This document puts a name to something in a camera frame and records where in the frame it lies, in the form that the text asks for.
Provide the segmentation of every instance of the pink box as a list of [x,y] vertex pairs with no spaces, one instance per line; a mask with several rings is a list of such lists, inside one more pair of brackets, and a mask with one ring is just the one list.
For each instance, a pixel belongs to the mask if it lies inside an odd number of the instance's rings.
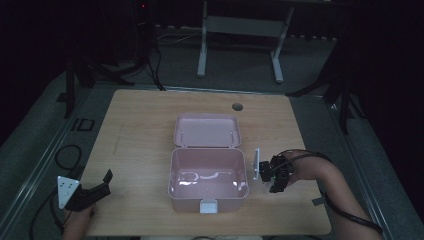
[[176,211],[236,211],[249,193],[237,118],[183,113],[175,126],[168,193]]

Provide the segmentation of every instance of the hand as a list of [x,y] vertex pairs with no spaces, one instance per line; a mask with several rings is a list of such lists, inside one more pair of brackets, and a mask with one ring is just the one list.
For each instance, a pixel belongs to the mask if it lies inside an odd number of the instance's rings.
[[[304,150],[286,151],[283,155],[287,159],[291,159],[309,152]],[[305,157],[292,162],[294,172],[290,176],[287,186],[292,185],[298,180],[324,180],[329,174],[339,172],[337,167],[320,157]]]
[[62,239],[79,240],[85,236],[90,219],[95,212],[96,205],[82,210],[81,212],[71,212],[65,210],[65,223]]

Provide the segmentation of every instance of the wooden table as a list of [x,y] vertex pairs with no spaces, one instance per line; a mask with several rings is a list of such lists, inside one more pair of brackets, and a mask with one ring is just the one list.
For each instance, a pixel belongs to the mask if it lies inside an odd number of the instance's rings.
[[[232,109],[234,103],[242,111]],[[168,195],[171,152],[177,115],[227,113],[237,117],[247,166],[249,195],[236,212],[175,212]],[[253,158],[304,148],[290,101],[285,96],[212,93],[116,91],[81,182],[99,184],[108,169],[112,194],[98,202],[88,235],[217,236],[326,234],[331,226],[315,181],[299,181],[283,193],[254,181]]]

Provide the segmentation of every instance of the black strap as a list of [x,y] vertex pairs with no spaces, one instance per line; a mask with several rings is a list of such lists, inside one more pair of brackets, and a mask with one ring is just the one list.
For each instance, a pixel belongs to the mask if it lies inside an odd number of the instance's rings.
[[338,215],[345,217],[345,218],[349,219],[350,221],[352,221],[354,223],[360,224],[360,225],[365,226],[365,227],[372,228],[372,229],[376,230],[379,234],[383,233],[383,229],[378,224],[375,224],[375,223],[370,222],[368,220],[365,220],[363,218],[357,217],[357,216],[352,215],[350,213],[344,212],[344,211],[340,210],[339,208],[337,208],[334,205],[334,203],[330,200],[327,193],[325,193],[325,200],[326,200],[328,206]]

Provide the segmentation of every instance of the gray floor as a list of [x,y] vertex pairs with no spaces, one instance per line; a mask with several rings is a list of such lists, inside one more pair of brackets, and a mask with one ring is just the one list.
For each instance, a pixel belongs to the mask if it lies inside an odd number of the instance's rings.
[[[159,77],[168,90],[194,88],[284,94],[312,83],[334,46],[334,42],[325,40],[288,39],[280,56],[285,82],[277,84],[267,46],[272,41],[261,41],[260,48],[252,48],[250,44],[243,45],[240,39],[212,35],[206,76],[197,78],[198,30],[168,30],[159,34],[169,33],[188,35],[163,35],[159,39],[162,55]],[[159,55],[153,52],[151,60],[156,64]],[[66,174],[54,163],[54,154],[60,147],[77,144],[82,149],[81,162],[87,161],[113,92],[122,88],[102,80],[101,76],[96,77],[98,84],[93,89],[77,89],[77,109],[70,119],[63,119],[65,105],[56,102],[59,93],[65,90],[64,75],[58,77],[0,149],[1,239],[28,239],[36,210],[53,190],[56,177]],[[136,82],[134,89],[156,91],[147,71],[125,78]],[[291,98],[306,147],[334,160],[363,207],[383,226],[385,239],[424,239],[423,224],[403,192],[372,127],[366,119],[355,116],[348,121],[349,135],[342,134],[337,125],[337,105],[328,106],[319,98],[324,92],[325,87],[301,98]],[[72,131],[76,119],[94,120],[93,130]],[[69,166],[76,160],[77,152],[66,149],[58,157]],[[48,207],[41,211],[34,233],[35,239],[60,239]],[[334,234],[319,237],[334,239]],[[308,238],[284,236],[279,239]]]

